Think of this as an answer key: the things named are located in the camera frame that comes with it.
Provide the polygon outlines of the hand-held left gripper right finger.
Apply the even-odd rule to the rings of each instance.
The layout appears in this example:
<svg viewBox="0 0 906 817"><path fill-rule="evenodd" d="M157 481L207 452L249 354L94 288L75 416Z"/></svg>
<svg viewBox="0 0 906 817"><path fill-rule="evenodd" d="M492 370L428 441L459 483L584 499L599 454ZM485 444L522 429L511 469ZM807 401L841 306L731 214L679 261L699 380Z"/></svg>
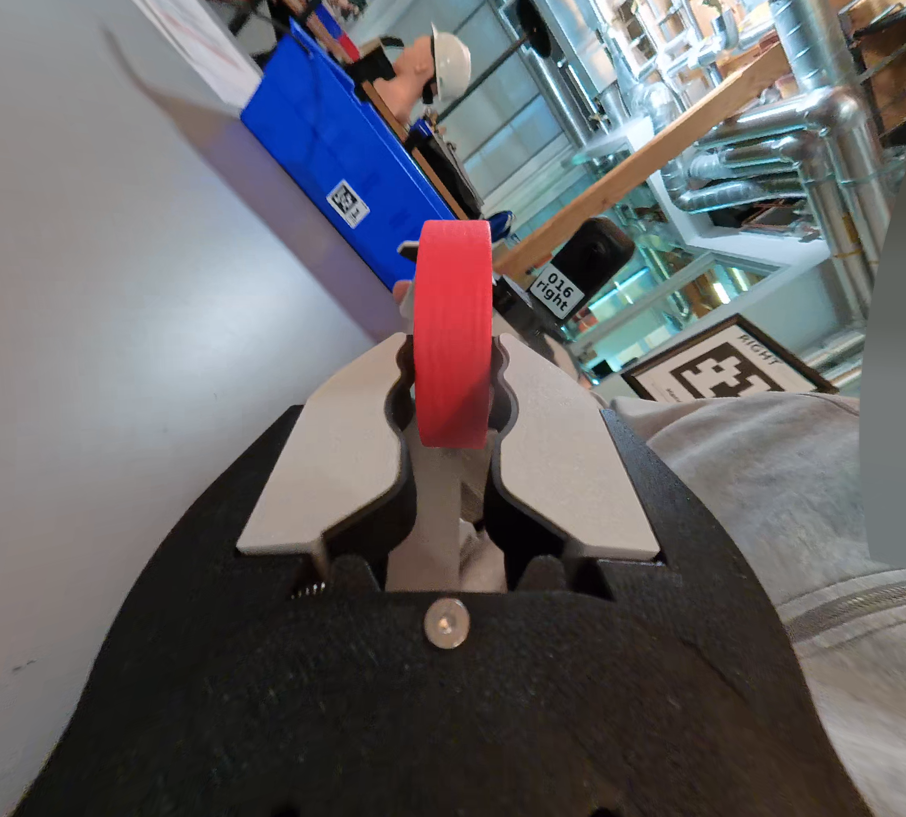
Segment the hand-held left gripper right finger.
<svg viewBox="0 0 906 817"><path fill-rule="evenodd" d="M501 488L569 557L655 559L661 551L595 397L510 334L497 337L515 402L501 434Z"/></svg>

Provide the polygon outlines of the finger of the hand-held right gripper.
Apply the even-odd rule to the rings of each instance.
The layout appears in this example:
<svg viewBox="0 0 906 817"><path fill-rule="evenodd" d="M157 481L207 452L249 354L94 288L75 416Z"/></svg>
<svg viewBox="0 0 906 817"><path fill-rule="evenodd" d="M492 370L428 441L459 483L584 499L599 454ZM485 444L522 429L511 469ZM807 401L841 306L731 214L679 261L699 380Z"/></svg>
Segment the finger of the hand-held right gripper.
<svg viewBox="0 0 906 817"><path fill-rule="evenodd" d="M419 253L419 240L404 241L397 248L397 254L403 260L408 261L414 267L417 264ZM408 280L397 281L392 289L394 302L397 304L402 319L405 324L414 323L415 308L415 271L413 276Z"/></svg>
<svg viewBox="0 0 906 817"><path fill-rule="evenodd" d="M493 315L493 333L494 335L505 334L515 337L526 347L548 360L560 370L568 371L568 353L565 348L543 330L538 330L534 327L515 327L506 321L500 313L495 311Z"/></svg>

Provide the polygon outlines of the framed black-white marker sign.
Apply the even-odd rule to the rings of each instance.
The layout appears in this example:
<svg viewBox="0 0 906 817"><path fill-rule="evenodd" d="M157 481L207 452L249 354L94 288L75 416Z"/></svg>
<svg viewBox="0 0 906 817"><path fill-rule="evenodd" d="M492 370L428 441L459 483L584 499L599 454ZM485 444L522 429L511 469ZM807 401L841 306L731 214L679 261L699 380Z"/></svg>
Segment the framed black-white marker sign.
<svg viewBox="0 0 906 817"><path fill-rule="evenodd" d="M669 404L765 392L839 393L831 381L739 314L633 362L620 375L638 398Z"/></svg>

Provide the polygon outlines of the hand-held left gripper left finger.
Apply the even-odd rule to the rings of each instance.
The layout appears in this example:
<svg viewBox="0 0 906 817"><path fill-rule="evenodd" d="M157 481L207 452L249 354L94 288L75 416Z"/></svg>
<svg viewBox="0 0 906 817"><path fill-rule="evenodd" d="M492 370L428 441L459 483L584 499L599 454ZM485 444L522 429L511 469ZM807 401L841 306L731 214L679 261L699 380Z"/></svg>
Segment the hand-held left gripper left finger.
<svg viewBox="0 0 906 817"><path fill-rule="evenodd" d="M345 555L386 557L414 524L411 467L391 416L407 336L346 365L303 405L236 542L243 555L307 554L325 574Z"/></svg>

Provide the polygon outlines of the red tape roll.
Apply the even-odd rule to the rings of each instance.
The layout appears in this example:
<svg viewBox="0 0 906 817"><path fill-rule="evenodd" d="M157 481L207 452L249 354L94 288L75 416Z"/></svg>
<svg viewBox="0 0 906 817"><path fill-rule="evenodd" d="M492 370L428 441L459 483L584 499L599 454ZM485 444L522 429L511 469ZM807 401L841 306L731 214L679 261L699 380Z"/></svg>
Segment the red tape roll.
<svg viewBox="0 0 906 817"><path fill-rule="evenodd" d="M486 443L493 285L487 222L425 222L412 339L416 419L426 448L481 449Z"/></svg>

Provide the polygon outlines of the white hard hat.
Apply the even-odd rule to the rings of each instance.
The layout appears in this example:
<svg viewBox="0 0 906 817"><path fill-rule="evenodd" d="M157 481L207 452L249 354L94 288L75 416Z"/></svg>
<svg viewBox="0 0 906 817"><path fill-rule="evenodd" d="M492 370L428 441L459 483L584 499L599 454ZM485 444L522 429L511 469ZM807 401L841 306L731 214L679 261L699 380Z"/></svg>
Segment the white hard hat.
<svg viewBox="0 0 906 817"><path fill-rule="evenodd" d="M431 52L437 101L449 104L459 100L470 86L472 65L469 48L455 34L439 31L433 25Z"/></svg>

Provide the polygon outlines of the blue plastic bin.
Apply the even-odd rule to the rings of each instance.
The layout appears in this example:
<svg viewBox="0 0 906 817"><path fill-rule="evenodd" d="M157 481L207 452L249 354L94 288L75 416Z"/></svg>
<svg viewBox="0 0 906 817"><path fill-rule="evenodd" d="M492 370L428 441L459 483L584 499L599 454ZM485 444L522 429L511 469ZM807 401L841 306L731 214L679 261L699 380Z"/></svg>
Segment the blue plastic bin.
<svg viewBox="0 0 906 817"><path fill-rule="evenodd" d="M292 21L241 121L391 289L425 222L482 216L439 136L422 121L402 136L366 87Z"/></svg>

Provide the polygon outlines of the silver metal duct pipes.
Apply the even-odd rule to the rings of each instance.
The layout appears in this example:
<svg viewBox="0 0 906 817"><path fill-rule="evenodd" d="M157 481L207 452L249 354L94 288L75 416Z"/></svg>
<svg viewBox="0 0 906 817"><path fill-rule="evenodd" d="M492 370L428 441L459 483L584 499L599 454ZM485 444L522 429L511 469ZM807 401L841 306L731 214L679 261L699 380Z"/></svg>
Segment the silver metal duct pipes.
<svg viewBox="0 0 906 817"><path fill-rule="evenodd" d="M720 124L709 142L752 141L797 175L844 291L866 325L894 193L879 133L829 0L770 0L799 92Z"/></svg>

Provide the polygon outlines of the long wooden beam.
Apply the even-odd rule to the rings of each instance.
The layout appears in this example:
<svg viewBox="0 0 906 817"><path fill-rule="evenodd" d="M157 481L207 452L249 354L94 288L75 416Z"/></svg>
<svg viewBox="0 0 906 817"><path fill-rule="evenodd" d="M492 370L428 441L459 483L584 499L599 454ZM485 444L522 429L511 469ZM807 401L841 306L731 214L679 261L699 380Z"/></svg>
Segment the long wooden beam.
<svg viewBox="0 0 906 817"><path fill-rule="evenodd" d="M523 278L567 242L586 221L611 208L630 190L702 139L709 130L740 112L789 69L783 46L772 45L500 257L494 265L495 272L515 280Z"/></svg>

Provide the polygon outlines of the mannequin head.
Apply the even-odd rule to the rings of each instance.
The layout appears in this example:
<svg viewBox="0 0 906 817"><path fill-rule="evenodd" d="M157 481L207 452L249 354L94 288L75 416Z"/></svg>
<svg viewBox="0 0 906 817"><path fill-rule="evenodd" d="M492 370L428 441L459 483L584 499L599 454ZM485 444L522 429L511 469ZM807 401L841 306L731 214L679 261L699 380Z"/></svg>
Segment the mannequin head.
<svg viewBox="0 0 906 817"><path fill-rule="evenodd" d="M424 89L428 86L429 99L436 95L432 87L435 78L433 35L424 34L402 52L392 64L394 77L382 87L382 97L393 119L408 127L411 116L422 102Z"/></svg>

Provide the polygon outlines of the black disc on rod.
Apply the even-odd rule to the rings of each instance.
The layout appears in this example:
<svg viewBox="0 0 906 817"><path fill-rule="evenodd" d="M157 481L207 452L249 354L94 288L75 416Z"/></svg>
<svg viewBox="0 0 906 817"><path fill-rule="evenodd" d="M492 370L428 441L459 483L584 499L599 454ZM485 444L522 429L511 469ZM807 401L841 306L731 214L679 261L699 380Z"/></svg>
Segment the black disc on rod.
<svg viewBox="0 0 906 817"><path fill-rule="evenodd" d="M551 35L545 19L532 0L507 0L501 11L504 12L504 18L508 23L515 24L517 37L470 82L469 87L460 97L461 100L470 97L510 58L524 49L530 50L536 58L542 61L551 57L553 50Z"/></svg>

